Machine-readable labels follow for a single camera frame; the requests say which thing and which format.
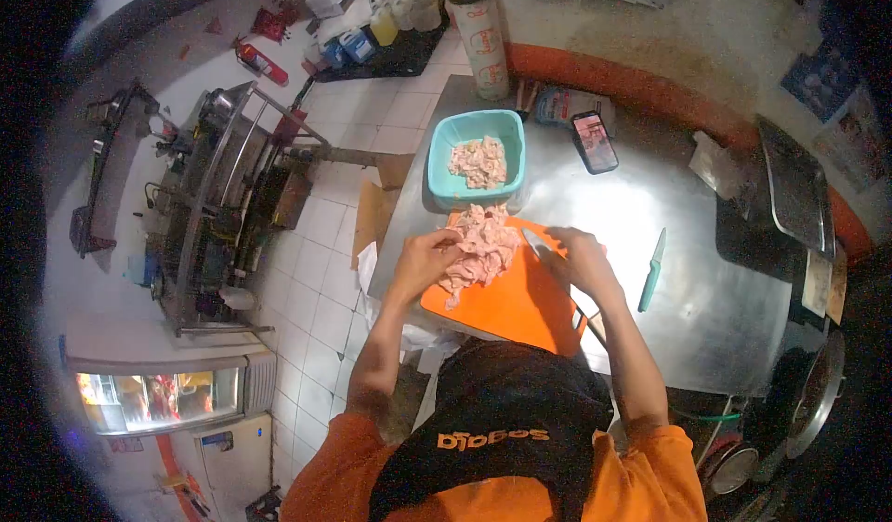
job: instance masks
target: orange wall stripe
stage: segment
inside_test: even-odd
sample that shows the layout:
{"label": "orange wall stripe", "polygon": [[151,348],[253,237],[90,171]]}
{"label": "orange wall stripe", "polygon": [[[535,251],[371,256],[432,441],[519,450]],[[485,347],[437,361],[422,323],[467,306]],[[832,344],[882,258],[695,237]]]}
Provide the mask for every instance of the orange wall stripe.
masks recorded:
{"label": "orange wall stripe", "polygon": [[[749,119],[665,77],[553,47],[506,43],[505,53],[508,70],[520,77],[602,93],[619,104],[705,131],[741,156],[749,156],[759,147],[759,130]],[[869,254],[873,241],[864,223],[833,187],[829,196],[836,235],[848,259]]]}
{"label": "orange wall stripe", "polygon": [[[167,471],[168,477],[179,476],[179,467],[177,466],[177,460],[173,457],[173,445],[171,444],[171,436],[158,435],[155,437],[155,441],[158,442],[158,450],[162,453],[162,462],[164,463],[164,469]],[[185,518],[189,522],[201,522],[201,518],[199,518],[198,513],[195,512],[192,503],[190,503],[189,500],[185,498],[185,494],[183,494],[183,492],[177,487],[174,487],[174,493],[177,494],[179,507],[183,509]]]}

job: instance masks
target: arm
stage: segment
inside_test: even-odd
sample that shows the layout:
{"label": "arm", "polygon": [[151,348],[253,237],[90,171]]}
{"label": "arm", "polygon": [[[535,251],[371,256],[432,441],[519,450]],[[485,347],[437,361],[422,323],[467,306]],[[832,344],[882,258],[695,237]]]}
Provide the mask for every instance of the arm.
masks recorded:
{"label": "arm", "polygon": [[460,242],[461,235],[451,229],[406,239],[394,281],[350,375],[346,412],[367,415],[375,423],[387,415],[400,369],[400,339],[408,306],[463,256]]}
{"label": "arm", "polygon": [[555,260],[552,270],[587,293],[601,309],[614,393],[626,432],[645,435],[669,425],[663,376],[597,239],[572,227],[553,227],[548,234],[567,249],[566,260]]}

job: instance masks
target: hand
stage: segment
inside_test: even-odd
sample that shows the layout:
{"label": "hand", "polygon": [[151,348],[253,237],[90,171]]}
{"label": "hand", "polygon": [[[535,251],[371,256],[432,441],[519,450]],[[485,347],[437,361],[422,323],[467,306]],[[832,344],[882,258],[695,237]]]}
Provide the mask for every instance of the hand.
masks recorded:
{"label": "hand", "polygon": [[446,228],[406,238],[387,297],[402,305],[418,297],[435,284],[453,262],[465,256],[459,249],[461,241],[459,232]]}
{"label": "hand", "polygon": [[559,248],[567,249],[566,259],[552,253],[548,265],[558,280],[583,290],[602,310],[625,305],[623,287],[595,236],[575,227],[550,227],[545,233],[559,241]]}

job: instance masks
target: green hose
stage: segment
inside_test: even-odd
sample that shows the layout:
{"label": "green hose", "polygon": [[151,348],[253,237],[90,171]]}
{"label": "green hose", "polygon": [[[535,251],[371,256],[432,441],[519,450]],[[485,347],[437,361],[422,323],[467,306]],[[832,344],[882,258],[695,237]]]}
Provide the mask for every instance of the green hose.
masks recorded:
{"label": "green hose", "polygon": [[697,414],[687,413],[687,412],[681,411],[681,410],[676,410],[672,406],[669,406],[669,409],[674,411],[675,413],[677,413],[678,415],[680,415],[682,417],[687,417],[688,419],[697,419],[699,421],[730,421],[732,419],[740,419],[741,418],[741,414],[739,412],[729,413],[729,414],[725,414],[723,416],[700,416]]}

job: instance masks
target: raw meat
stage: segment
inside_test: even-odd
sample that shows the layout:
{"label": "raw meat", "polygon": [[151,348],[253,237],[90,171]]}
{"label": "raw meat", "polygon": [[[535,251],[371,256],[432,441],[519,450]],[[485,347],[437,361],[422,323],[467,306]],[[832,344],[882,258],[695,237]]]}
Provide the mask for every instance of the raw meat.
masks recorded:
{"label": "raw meat", "polygon": [[446,310],[459,305],[459,294],[475,282],[489,285],[511,266],[514,251],[520,244],[520,234],[514,227],[506,227],[507,211],[504,204],[482,206],[472,204],[454,223],[447,226],[461,233],[464,241],[459,248],[468,256],[459,259],[446,270],[440,286],[452,295],[446,300]]}
{"label": "raw meat", "polygon": [[505,147],[492,137],[458,145],[452,149],[449,171],[467,178],[468,189],[494,189],[507,179]]}

